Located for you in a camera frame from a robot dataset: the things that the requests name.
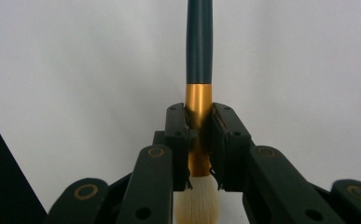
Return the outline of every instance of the dark green brush handle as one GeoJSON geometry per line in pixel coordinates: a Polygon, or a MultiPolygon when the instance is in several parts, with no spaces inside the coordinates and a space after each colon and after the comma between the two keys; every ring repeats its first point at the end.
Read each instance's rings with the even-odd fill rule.
{"type": "Polygon", "coordinates": [[[188,0],[187,84],[211,84],[212,60],[212,0],[188,0]]]}

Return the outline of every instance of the white backdrop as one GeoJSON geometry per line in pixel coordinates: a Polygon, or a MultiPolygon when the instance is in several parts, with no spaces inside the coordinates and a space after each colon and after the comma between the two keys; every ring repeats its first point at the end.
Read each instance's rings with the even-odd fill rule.
{"type": "MultiPolygon", "coordinates": [[[[183,102],[187,1],[0,1],[0,132],[44,207],[183,102]]],[[[214,1],[214,101],[314,184],[361,181],[361,0],[214,1]]],[[[245,223],[221,192],[220,223],[245,223]]]]}

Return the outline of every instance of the white bristles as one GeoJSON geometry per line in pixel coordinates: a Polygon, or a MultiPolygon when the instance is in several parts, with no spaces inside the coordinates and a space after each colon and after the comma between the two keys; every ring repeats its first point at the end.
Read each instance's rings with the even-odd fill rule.
{"type": "Polygon", "coordinates": [[[193,189],[176,192],[174,218],[177,224],[216,224],[220,210],[218,190],[211,176],[191,177],[193,189]]]}

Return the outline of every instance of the gold ferrule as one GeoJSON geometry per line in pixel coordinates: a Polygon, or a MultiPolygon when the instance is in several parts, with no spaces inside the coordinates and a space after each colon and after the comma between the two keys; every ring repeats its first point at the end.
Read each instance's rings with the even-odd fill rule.
{"type": "Polygon", "coordinates": [[[208,116],[212,112],[212,84],[187,84],[186,111],[189,127],[199,131],[188,153],[188,169],[191,176],[207,176],[209,162],[208,116]]]}

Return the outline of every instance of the calligraphy brush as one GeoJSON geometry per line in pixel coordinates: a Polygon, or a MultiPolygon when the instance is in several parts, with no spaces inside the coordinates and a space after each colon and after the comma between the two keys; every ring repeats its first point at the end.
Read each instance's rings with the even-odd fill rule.
{"type": "Polygon", "coordinates": [[[192,189],[176,193],[177,224],[213,224],[218,220],[218,190],[210,175],[209,119],[212,112],[212,0],[188,0],[186,111],[189,128],[198,130],[188,153],[192,189]]]}

